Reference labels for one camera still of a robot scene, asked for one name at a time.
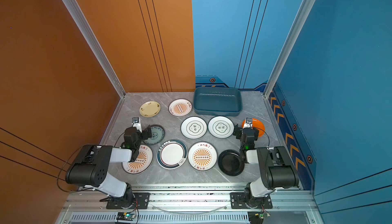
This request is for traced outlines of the white plate black emblem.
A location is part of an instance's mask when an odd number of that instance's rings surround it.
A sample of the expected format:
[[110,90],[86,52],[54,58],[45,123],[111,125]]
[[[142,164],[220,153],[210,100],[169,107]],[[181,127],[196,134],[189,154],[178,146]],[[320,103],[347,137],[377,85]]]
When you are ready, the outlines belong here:
[[181,133],[188,139],[199,139],[207,132],[207,123],[200,117],[192,116],[181,124]]
[[233,135],[234,124],[227,117],[216,116],[209,121],[208,131],[216,138],[225,139]]

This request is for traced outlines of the cream yellow floral plate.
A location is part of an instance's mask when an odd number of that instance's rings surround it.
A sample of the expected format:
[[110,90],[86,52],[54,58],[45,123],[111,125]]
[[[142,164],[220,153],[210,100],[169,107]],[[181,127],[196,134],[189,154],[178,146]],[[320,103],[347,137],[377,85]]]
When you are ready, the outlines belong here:
[[139,113],[141,116],[150,118],[156,116],[161,110],[161,105],[156,101],[148,101],[141,105]]

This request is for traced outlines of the white orange sunburst plate back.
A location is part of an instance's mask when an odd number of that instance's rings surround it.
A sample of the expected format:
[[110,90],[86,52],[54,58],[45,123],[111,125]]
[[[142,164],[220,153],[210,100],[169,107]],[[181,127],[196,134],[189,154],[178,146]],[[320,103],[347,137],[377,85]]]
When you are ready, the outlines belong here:
[[168,107],[171,115],[175,117],[184,117],[191,113],[192,103],[187,99],[176,99]]

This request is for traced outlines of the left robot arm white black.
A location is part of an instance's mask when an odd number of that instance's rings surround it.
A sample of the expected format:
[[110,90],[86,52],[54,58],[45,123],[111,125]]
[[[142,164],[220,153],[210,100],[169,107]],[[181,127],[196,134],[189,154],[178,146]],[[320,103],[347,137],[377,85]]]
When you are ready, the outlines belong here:
[[108,173],[109,164],[122,163],[130,167],[130,172],[141,173],[152,159],[149,148],[141,143],[152,137],[150,127],[140,131],[136,127],[127,128],[124,142],[120,147],[87,144],[81,147],[65,174],[65,181],[80,187],[94,189],[107,195],[108,209],[137,208],[138,201],[129,183],[120,181]]

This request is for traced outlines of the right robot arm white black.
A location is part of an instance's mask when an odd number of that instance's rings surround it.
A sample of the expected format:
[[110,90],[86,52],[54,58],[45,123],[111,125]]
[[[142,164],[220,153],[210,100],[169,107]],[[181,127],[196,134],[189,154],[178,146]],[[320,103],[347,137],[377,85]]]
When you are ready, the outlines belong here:
[[242,164],[257,164],[260,177],[248,183],[244,202],[249,208],[263,208],[271,193],[277,189],[298,187],[300,179],[284,146],[255,147],[259,131],[253,127],[234,127],[233,135],[240,140],[239,158]]

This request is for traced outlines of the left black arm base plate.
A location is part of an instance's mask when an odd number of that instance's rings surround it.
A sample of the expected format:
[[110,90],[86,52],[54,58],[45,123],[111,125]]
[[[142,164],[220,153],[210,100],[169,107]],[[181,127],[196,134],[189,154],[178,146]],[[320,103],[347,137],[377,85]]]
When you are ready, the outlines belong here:
[[148,192],[137,192],[133,193],[133,203],[128,202],[119,202],[119,201],[110,201],[107,202],[106,209],[114,210],[114,209],[129,209],[133,210],[136,207],[138,210],[146,210],[150,201],[150,193]]

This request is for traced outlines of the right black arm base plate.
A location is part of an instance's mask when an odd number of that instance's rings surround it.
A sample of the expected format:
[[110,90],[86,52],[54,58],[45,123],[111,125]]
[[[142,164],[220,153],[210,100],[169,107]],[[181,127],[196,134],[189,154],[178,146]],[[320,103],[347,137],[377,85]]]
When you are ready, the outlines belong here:
[[243,192],[230,193],[232,209],[272,209],[270,196],[247,199]]

